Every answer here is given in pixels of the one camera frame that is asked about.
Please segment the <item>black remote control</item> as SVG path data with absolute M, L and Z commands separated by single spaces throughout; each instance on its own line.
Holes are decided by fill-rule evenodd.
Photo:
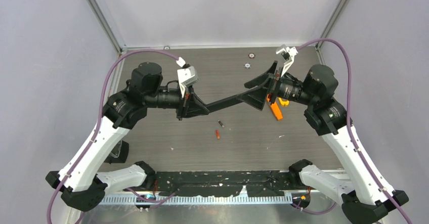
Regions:
M 217 112 L 237 104 L 243 103 L 242 97 L 245 93 L 236 94 L 209 104 L 206 104 L 205 107 L 209 111 L 209 113 Z

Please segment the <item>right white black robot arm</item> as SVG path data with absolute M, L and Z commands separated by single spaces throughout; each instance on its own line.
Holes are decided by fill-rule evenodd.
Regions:
M 408 202 L 404 191 L 395 190 L 377 170 L 369 171 L 370 160 L 362 160 L 366 151 L 345 107 L 333 96 L 338 81 L 331 68 L 313 65 L 300 81 L 289 73 L 279 75 L 277 63 L 273 63 L 244 86 L 244 101 L 256 108 L 262 108 L 265 99 L 274 97 L 305 105 L 307 123 L 334 151 L 349 176 L 349 181 L 340 181 L 303 159 L 289 167 L 292 187 L 318 190 L 338 204 L 351 223 L 376 223 Z

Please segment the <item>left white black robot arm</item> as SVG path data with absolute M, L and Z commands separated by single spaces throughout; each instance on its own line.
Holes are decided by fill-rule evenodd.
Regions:
M 154 187 L 156 172 L 139 161 L 130 167 L 100 172 L 100 166 L 149 108 L 176 109 L 182 118 L 184 105 L 191 98 L 190 87 L 198 81 L 196 69 L 181 63 L 177 71 L 178 87 L 162 86 L 162 68 L 153 62 L 141 63 L 131 73 L 126 88 L 111 95 L 103 105 L 101 115 L 86 142 L 72 160 L 60 171 L 51 171 L 47 182 L 61 192 L 63 202 L 87 212 L 112 193 L 140 187 Z

